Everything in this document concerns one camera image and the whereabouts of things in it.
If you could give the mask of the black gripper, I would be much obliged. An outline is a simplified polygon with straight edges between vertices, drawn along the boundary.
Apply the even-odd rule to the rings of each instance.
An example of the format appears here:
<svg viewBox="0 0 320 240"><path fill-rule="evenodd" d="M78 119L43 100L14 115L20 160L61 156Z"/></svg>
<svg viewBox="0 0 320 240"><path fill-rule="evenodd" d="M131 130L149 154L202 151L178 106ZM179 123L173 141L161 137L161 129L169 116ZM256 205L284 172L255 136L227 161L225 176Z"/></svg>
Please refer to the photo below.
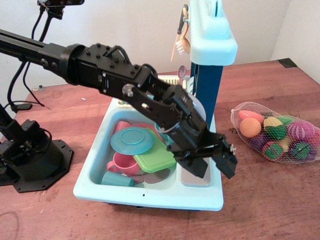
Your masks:
<svg viewBox="0 0 320 240"><path fill-rule="evenodd" d="M235 175L238 160L236 147L225 136L212 133L206 121L195 110L161 109L158 125L167 131L173 143L168 147L180 166L192 175L203 178L208 168L204 158L210 157L228 179Z"/></svg>

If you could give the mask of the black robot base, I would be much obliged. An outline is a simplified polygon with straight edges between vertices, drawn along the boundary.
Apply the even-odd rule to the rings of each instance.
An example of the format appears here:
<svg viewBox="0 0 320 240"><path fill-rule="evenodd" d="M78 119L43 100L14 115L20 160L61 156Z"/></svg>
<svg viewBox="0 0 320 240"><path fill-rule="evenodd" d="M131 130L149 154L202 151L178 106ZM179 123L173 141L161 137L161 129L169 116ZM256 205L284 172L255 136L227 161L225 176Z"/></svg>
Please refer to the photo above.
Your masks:
<svg viewBox="0 0 320 240"><path fill-rule="evenodd" d="M50 188L71 166L74 151L39 123L27 119L19 124L4 107L0 108L0 184L18 193Z"/></svg>

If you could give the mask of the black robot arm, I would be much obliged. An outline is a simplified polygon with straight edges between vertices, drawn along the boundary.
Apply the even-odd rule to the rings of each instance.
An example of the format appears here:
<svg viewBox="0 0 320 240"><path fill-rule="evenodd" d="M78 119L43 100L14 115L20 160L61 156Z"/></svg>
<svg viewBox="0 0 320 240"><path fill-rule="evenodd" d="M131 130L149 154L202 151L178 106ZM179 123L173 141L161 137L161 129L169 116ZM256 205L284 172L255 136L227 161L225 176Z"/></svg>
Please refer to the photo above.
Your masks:
<svg viewBox="0 0 320 240"><path fill-rule="evenodd" d="M167 150L193 175L204 176L205 158L212 158L226 177L235 175L238 161L233 145L224 135L209 131L182 86L168 84L149 68L131 64L122 47L64 47L2 30L0 51L40 65L71 85L94 88L129 103L169 135L173 142Z"/></svg>

